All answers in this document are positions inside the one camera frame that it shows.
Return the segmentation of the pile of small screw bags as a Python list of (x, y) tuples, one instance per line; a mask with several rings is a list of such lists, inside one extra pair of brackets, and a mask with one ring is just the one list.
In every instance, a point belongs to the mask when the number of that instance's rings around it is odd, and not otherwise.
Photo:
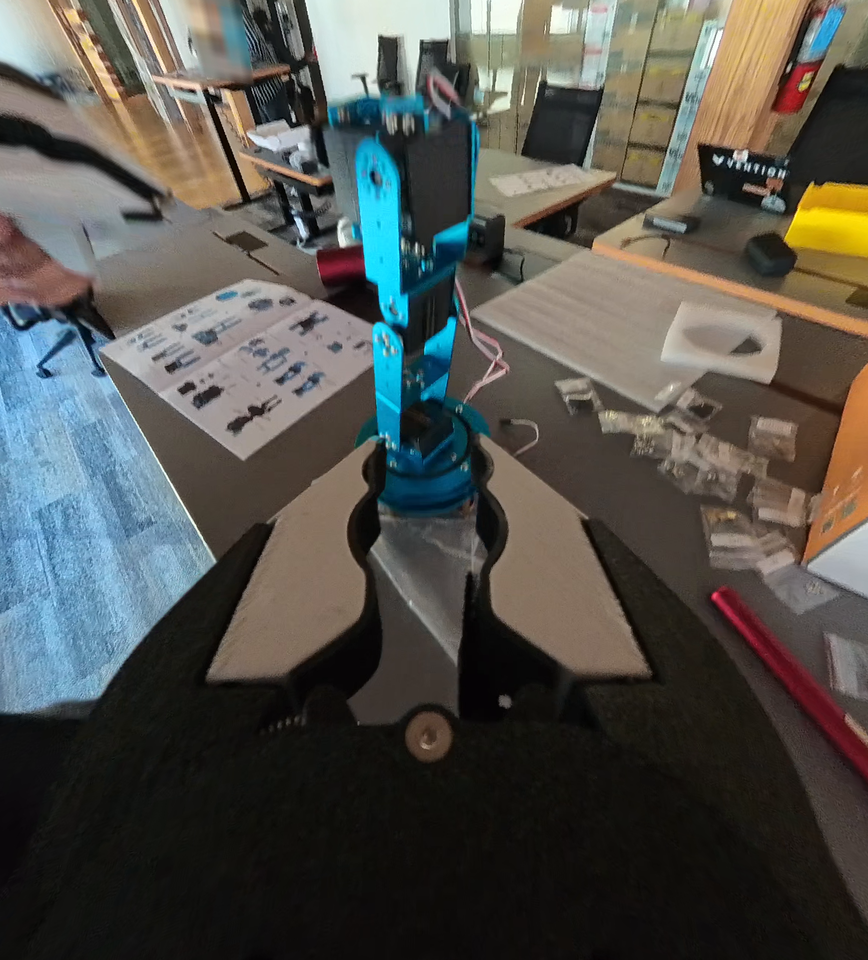
[(794, 442), (798, 426), (791, 421), (753, 417), (749, 441), (764, 441), (764, 446), (744, 450), (690, 430), (707, 426), (720, 410), (718, 403), (691, 388), (680, 392), (667, 415), (655, 416), (606, 409), (588, 378), (561, 379), (555, 387), (570, 413), (594, 412), (604, 434), (630, 435), (632, 456), (656, 460), (659, 473), (685, 493), (723, 502), (701, 507), (713, 568), (755, 572), (776, 601), (797, 617), (841, 596), (833, 582), (846, 582), (846, 575), (834, 572), (826, 580), (807, 571), (788, 532), (809, 527), (811, 542), (819, 538), (831, 545), (835, 534), (858, 530), (868, 521), (861, 469), (848, 476), (848, 484), (811, 496), (769, 477), (769, 461), (759, 454), (771, 451), (773, 443)]

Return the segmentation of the wooden standing desk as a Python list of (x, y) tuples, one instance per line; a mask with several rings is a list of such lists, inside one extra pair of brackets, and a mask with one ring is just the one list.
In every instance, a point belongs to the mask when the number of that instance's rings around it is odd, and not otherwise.
[(215, 103), (216, 95), (222, 91), (243, 92), (248, 94), (248, 104), (252, 105), (252, 91), (258, 84), (275, 78), (290, 77), (290, 66), (283, 63), (265, 64), (248, 74), (214, 78), (196, 70), (182, 69), (166, 74), (152, 74), (151, 79), (168, 90), (185, 90), (200, 93), (204, 101), (207, 116), (213, 126), (216, 138), (222, 148), (224, 159), (237, 189), (239, 199), (224, 206), (226, 210), (238, 210), (254, 200), (243, 177), (239, 161), (224, 129), (221, 116)]

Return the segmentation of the blue toy robot arm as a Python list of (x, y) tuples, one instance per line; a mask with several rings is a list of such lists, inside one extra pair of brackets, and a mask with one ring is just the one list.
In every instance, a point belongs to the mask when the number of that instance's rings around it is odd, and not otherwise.
[(487, 433), (469, 402), (509, 366), (472, 325), (457, 278), (474, 219), (479, 132), (437, 68), (412, 94), (333, 105), (324, 142), (336, 200), (377, 293), (375, 417), (381, 501), (408, 517), (447, 516), (476, 498), (472, 452)]

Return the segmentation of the printed paper sheet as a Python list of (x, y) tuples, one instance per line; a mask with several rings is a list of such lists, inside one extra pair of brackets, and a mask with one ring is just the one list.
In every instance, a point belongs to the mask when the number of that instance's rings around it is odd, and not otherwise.
[(568, 188), (577, 191), (600, 183), (594, 172), (576, 165), (556, 165), (493, 175), (488, 181), (499, 194), (508, 199)]

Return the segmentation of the black mesh office chair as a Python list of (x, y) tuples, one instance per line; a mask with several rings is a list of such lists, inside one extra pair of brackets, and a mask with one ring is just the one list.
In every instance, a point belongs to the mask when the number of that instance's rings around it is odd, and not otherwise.
[(566, 87), (541, 80), (521, 155), (538, 162), (582, 166), (603, 95), (601, 87)]

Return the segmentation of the thin red metal rod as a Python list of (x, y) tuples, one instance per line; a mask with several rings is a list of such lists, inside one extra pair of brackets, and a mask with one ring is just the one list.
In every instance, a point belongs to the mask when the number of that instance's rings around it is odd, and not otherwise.
[(709, 600), (868, 787), (868, 733), (821, 688), (734, 589), (721, 586)]

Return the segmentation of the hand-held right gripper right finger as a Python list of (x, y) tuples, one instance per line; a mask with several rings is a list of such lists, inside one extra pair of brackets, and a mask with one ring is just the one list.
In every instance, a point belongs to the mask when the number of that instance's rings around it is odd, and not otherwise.
[(652, 681), (586, 514), (488, 438), (471, 475), (486, 558), (465, 588), (460, 717), (496, 722), (538, 693), (573, 719), (589, 687)]

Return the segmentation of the thick red metal tube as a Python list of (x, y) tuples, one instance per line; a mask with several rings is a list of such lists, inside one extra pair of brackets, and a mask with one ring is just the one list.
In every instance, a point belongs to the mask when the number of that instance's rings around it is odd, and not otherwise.
[(325, 287), (344, 287), (366, 280), (366, 261), (362, 244), (321, 247), (316, 253), (321, 283)]

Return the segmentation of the white foam sheet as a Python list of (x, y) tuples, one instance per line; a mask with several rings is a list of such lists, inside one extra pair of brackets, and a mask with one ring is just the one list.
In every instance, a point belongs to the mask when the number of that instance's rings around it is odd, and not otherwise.
[(707, 374), (662, 362), (682, 302), (774, 311), (627, 260), (582, 252), (473, 309), (474, 317), (657, 412)]

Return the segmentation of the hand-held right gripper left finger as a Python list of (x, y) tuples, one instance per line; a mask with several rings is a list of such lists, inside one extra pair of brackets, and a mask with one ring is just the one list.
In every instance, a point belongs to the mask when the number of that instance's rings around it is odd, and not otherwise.
[(367, 684), (383, 649), (369, 554), (386, 471), (366, 441), (276, 515), (207, 683), (274, 685), (296, 706), (321, 687), (350, 699)]

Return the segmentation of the grey wood-edged desk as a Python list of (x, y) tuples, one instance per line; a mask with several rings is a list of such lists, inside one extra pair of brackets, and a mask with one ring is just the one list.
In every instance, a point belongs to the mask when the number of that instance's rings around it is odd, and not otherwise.
[(868, 258), (796, 248), (798, 263), (791, 273), (762, 277), (746, 262), (744, 246), (756, 234), (784, 238), (792, 216), (698, 190), (680, 191), (651, 210), (692, 214), (702, 223), (696, 232), (672, 235), (645, 230), (645, 213), (638, 214), (597, 236), (592, 250), (868, 340)]
[(594, 172), (600, 180), (597, 186), (572, 191), (552, 190), (518, 198), (505, 198), (489, 183), (492, 176), (519, 173), (532, 169), (556, 166), (536, 161), (513, 152), (483, 148), (477, 164), (474, 191), (475, 212), (478, 214), (502, 213), (509, 227), (526, 228), (547, 217), (579, 206), (587, 198), (603, 193), (617, 180), (617, 173), (599, 168), (584, 169)]
[(317, 164), (314, 172), (304, 172), (274, 151), (260, 147), (242, 149), (239, 157), (255, 167), (272, 186), (284, 223), (296, 230), (300, 242), (305, 243), (320, 235), (320, 217), (324, 209), (315, 207), (315, 200), (329, 199), (334, 195), (329, 169)]

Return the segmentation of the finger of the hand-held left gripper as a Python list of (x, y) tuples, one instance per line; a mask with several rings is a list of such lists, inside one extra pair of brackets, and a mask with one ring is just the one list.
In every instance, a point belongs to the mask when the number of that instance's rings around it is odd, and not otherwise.
[(0, 213), (68, 270), (97, 272), (97, 244), (147, 237), (166, 222), (169, 190), (99, 142), (51, 134), (0, 144)]
[(134, 163), (92, 131), (74, 104), (43, 82), (0, 63), (0, 144), (24, 142), (39, 147), (57, 134), (99, 142)]

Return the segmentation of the printed instruction sheet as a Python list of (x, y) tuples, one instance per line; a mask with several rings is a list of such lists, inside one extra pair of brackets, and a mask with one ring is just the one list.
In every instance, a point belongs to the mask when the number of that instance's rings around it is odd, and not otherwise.
[(242, 280), (102, 349), (242, 461), (372, 369), (372, 326), (286, 285)]

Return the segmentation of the small black power box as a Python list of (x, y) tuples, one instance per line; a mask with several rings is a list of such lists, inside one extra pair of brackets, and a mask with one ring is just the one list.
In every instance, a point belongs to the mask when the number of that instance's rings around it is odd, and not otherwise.
[(474, 214), (468, 225), (464, 263), (494, 270), (505, 253), (506, 218), (502, 213)]

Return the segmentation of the yellow plastic tray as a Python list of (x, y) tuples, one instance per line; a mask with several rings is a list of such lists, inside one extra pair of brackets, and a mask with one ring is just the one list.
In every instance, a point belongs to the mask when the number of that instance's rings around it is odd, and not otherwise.
[(868, 186), (811, 184), (784, 235), (795, 249), (868, 258)]

